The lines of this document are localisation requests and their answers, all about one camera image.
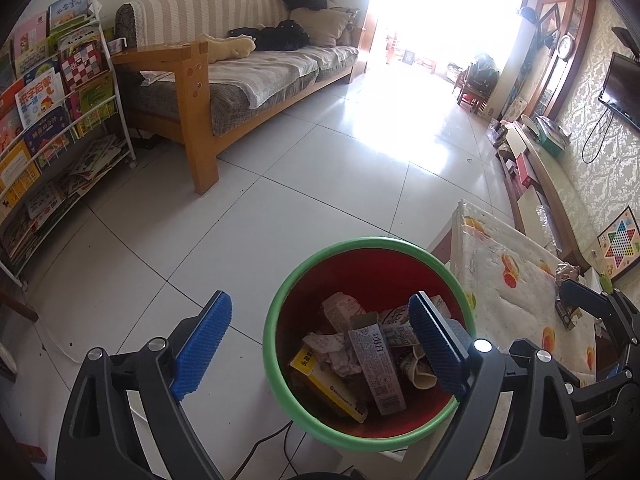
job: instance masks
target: picture frame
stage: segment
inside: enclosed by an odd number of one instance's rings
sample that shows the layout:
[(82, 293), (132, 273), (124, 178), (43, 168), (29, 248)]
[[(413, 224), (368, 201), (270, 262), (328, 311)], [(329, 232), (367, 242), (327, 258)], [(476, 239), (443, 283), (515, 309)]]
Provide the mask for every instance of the picture frame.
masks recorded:
[(556, 41), (560, 37), (560, 19), (558, 4), (553, 4), (553, 6), (545, 12), (544, 16), (538, 20), (539, 47), (546, 45), (551, 51), (556, 48)]

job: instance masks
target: cable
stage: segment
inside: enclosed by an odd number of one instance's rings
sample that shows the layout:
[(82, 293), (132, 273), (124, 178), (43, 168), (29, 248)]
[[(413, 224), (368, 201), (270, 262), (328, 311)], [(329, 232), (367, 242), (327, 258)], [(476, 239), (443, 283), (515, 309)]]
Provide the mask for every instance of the cable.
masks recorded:
[(598, 119), (598, 122), (593, 125), (593, 128), (589, 132), (589, 137), (587, 137), (587, 140), (584, 141), (584, 146), (582, 147), (581, 157), (582, 157), (582, 161), (585, 164), (591, 164), (594, 160), (596, 160), (598, 158), (598, 155), (600, 155), (600, 150), (602, 149), (602, 146), (604, 144), (604, 139), (607, 138), (607, 132), (609, 131), (609, 128), (611, 126), (611, 122), (613, 121), (613, 112), (611, 112), (611, 115), (609, 116), (609, 121), (607, 122), (607, 127), (604, 130), (604, 134), (602, 136), (602, 140), (600, 141), (600, 146), (598, 147), (598, 151), (596, 152), (596, 154), (594, 155), (594, 157), (591, 160), (588, 160), (588, 161), (585, 160), (585, 158), (584, 158), (584, 150), (587, 147), (587, 144), (589, 143), (589, 140), (591, 139), (591, 136), (596, 131), (596, 128), (599, 126), (600, 121), (606, 115), (606, 113), (609, 112), (609, 111), (610, 111), (609, 109), (604, 110), (604, 112), (602, 113), (602, 115)]
[(274, 436), (281, 434), (284, 430), (288, 430), (292, 425), (293, 425), (293, 420), (290, 420), (287, 424), (285, 424), (275, 433), (270, 434), (269, 436), (266, 436), (265, 438), (262, 438), (258, 442), (256, 442), (254, 446), (251, 448), (251, 451), (249, 452), (249, 454), (244, 459), (244, 462), (242, 462), (242, 464), (240, 465), (238, 470), (234, 473), (234, 475), (230, 478), (230, 480), (236, 480), (236, 478), (240, 476), (240, 473), (244, 471), (244, 468), (249, 463), (249, 460), (251, 460), (251, 457), (254, 455), (255, 450), (258, 449), (258, 446), (260, 446), (260, 444), (262, 444), (263, 442), (266, 442), (267, 440), (269, 440), (270, 438), (273, 438)]
[[(291, 459), (289, 458), (289, 455), (287, 454), (287, 437), (289, 436), (289, 430), (291, 429), (291, 425), (289, 425), (289, 427), (287, 428), (286, 433), (284, 434), (284, 440), (282, 441), (282, 450), (284, 452), (284, 456), (287, 459), (287, 462), (289, 462), (289, 465), (291, 466), (291, 468), (293, 469), (293, 472), (298, 475), (299, 473), (296, 471), (296, 468), (293, 467), (293, 464), (291, 463)], [(300, 442), (298, 443), (298, 447), (300, 447), (300, 444), (302, 444), (302, 439), (306, 436), (306, 433), (302, 436), (302, 438), (300, 439)]]

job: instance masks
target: patterned wallpaper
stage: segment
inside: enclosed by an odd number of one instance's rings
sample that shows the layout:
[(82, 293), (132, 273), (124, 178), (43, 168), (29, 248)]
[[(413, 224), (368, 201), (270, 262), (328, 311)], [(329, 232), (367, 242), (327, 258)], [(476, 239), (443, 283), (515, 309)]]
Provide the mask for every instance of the patterned wallpaper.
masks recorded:
[[(582, 161), (581, 151), (590, 130), (605, 110), (598, 94), (607, 75), (613, 51), (629, 55), (611, 27), (623, 26), (608, 0), (598, 0), (593, 28), (580, 71), (558, 115), (558, 122), (572, 133), (571, 145), (559, 159), (599, 234), (630, 205), (640, 219), (640, 134), (613, 119), (600, 155), (592, 164)], [(595, 155), (601, 137), (591, 138), (585, 158)], [(640, 306), (640, 264), (616, 282)]]

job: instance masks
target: stuffed toy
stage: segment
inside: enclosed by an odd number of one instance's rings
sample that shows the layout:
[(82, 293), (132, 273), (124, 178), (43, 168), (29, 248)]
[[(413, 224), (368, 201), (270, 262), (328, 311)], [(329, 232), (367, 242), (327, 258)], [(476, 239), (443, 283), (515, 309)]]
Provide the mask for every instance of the stuffed toy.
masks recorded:
[(198, 39), (209, 43), (209, 63), (225, 59), (242, 59), (255, 50), (255, 43), (251, 36), (212, 38), (208, 34), (201, 34)]

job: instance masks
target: yellow box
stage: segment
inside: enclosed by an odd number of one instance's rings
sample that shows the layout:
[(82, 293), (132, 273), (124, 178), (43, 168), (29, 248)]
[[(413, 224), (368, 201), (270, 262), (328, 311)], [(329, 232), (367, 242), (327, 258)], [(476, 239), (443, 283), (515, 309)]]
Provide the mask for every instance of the yellow box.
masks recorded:
[(340, 377), (329, 365), (318, 361), (314, 351), (303, 344), (298, 354), (289, 364), (308, 378), (322, 394), (359, 423), (367, 418), (366, 406), (361, 406), (356, 397), (349, 391)]

